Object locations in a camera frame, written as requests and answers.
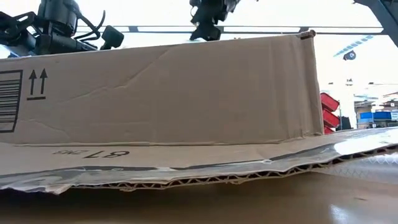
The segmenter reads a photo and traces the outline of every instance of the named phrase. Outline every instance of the corrugated cardboard edge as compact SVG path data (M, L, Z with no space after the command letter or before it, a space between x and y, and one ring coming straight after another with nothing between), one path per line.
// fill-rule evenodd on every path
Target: corrugated cardboard edge
M218 184L218 183L230 183L230 184L242 184L244 182L258 180L258 179L274 179L274 178L284 178L291 175L297 175L304 172L311 172L313 170L327 168L341 164L343 162L349 162L357 159L363 159L366 157L377 156L381 154L391 154L398 152L398 144L381 147L378 149L359 152L354 154L342 155L328 162L305 164L301 166L295 166L287 171L261 171L252 172L247 174L230 174L230 175L215 175L215 176L204 176L204 177L190 177L184 179L175 179L166 184L156 183L156 182L118 182L110 184L101 185L73 185L72 188L76 189L117 189L125 192L132 192L139 189L154 189L163 190L172 187L181 186L191 186L191 185L203 185L203 184Z

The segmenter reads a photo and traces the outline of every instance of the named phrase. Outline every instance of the this side up arrow symbol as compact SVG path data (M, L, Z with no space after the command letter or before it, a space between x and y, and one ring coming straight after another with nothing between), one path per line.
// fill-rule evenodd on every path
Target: this side up arrow symbol
M45 72L45 69L43 69L43 72L40 75L40 78L42 79L42 89L40 90L40 94L43 94L44 93L44 82L45 82L45 79L48 78L47 73Z
M35 86L35 79L36 78L37 78L37 76L36 76L35 70L33 70L32 74L30 74L30 77L29 77L29 79L31 81L31 83L30 83L30 94L31 95L33 95L33 89L34 89L34 86Z

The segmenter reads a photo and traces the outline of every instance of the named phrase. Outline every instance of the black mechanical part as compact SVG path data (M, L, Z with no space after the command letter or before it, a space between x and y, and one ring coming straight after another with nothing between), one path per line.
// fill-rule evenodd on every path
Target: black mechanical part
M354 0L372 10L385 32L398 47L398 1L397 0Z
M75 0L41 0L37 15L27 12L11 17L0 12L0 44L5 45L13 55L62 54L97 50L88 43L101 37L99 28L103 25L105 11L98 26L94 26L81 12ZM91 32L72 38L76 34L78 20L81 19ZM27 28L35 30L31 34ZM105 44L101 49L119 47L124 35L111 26L103 34Z
M18 56L14 55L13 53L10 53L7 58L14 58L14 57L18 57Z
M347 54L344 54L343 60L355 60L356 59L356 53L355 51L350 51Z
M218 21L225 21L228 13L233 12L239 2L240 0L190 0L190 5L198 8L192 16L191 23L197 24L197 28L192 32L190 40L219 40L221 30L215 25Z

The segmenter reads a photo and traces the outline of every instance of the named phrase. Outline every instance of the cardboard sheet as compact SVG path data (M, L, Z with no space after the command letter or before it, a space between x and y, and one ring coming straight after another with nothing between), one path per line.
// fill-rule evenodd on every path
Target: cardboard sheet
M157 191L7 191L0 198L0 220L13 224L390 224L397 221L398 188L302 174Z
M132 191L241 183L388 154L397 146L398 128L250 146L8 146L1 151L0 189L60 194L70 187Z
M320 135L312 37L0 60L0 142L197 146Z

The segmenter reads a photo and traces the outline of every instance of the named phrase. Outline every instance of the cardboard flap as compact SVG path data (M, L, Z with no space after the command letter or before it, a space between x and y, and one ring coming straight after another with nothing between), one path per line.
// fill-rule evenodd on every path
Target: cardboard flap
M70 187L135 190L245 182L391 153L397 146L398 128L343 131L250 146L2 145L0 186L59 194Z

